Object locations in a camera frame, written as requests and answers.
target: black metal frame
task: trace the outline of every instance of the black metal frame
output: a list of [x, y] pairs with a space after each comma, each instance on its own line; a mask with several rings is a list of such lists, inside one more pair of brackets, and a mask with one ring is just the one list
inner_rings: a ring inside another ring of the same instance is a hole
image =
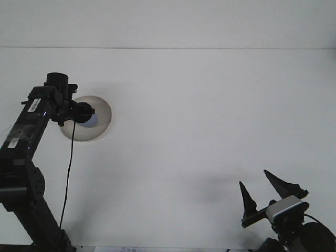
[[76, 89], [66, 75], [48, 74], [45, 85], [34, 87], [23, 102], [25, 107], [0, 149], [0, 202], [14, 212], [40, 251], [76, 251], [43, 198], [45, 180], [32, 162], [49, 119], [61, 125], [71, 118]]

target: black cable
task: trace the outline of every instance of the black cable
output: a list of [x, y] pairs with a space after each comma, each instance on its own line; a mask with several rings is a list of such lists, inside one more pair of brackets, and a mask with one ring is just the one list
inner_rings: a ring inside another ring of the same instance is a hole
[[65, 197], [64, 197], [64, 205], [63, 205], [63, 210], [62, 210], [62, 215], [61, 215], [61, 221], [59, 222], [59, 231], [62, 229], [62, 222], [63, 222], [63, 217], [64, 217], [64, 210], [65, 210], [65, 205], [67, 203], [67, 197], [68, 197], [68, 187], [69, 187], [69, 176], [70, 176], [70, 168], [71, 168], [71, 163], [72, 163], [72, 153], [74, 150], [74, 137], [75, 137], [75, 126], [76, 123], [73, 122], [73, 131], [72, 131], [72, 138], [71, 138], [71, 154], [70, 154], [70, 163], [69, 163], [69, 168], [68, 168], [68, 176], [67, 176], [67, 186], [65, 189]]
[[309, 214], [303, 214], [303, 215], [306, 216], [306, 217], [309, 217], [309, 218], [313, 219], [314, 221], [316, 221], [317, 223], [323, 225], [319, 220], [317, 220], [317, 219], [314, 218], [313, 216], [310, 216]]

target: label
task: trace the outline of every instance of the label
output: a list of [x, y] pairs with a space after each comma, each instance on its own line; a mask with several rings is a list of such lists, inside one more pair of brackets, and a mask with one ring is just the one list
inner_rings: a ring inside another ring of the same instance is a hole
[[28, 112], [35, 112], [38, 104], [40, 103], [41, 98], [34, 99], [33, 103], [31, 104], [30, 108], [28, 109]]
[[12, 138], [7, 148], [14, 149], [20, 138]]

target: black robotic arm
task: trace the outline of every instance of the black robotic arm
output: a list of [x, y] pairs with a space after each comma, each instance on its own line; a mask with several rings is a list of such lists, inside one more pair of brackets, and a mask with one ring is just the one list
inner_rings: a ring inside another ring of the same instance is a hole
[[278, 234], [278, 240], [267, 238], [255, 252], [335, 252], [335, 236], [322, 223], [303, 225], [304, 212], [309, 204], [301, 201], [308, 195], [298, 184], [287, 183], [264, 170], [268, 180], [278, 192], [281, 200], [272, 200], [269, 205], [257, 210], [256, 202], [251, 198], [242, 182], [240, 190], [243, 196], [244, 215], [241, 225], [246, 228], [266, 218], [272, 229]]
[[77, 87], [68, 84], [66, 75], [49, 73], [44, 86], [34, 87], [22, 102], [25, 107], [0, 149], [0, 202], [15, 213], [40, 251], [76, 251], [44, 200], [45, 179], [32, 158], [49, 119], [62, 126], [95, 113], [87, 103], [72, 100]]

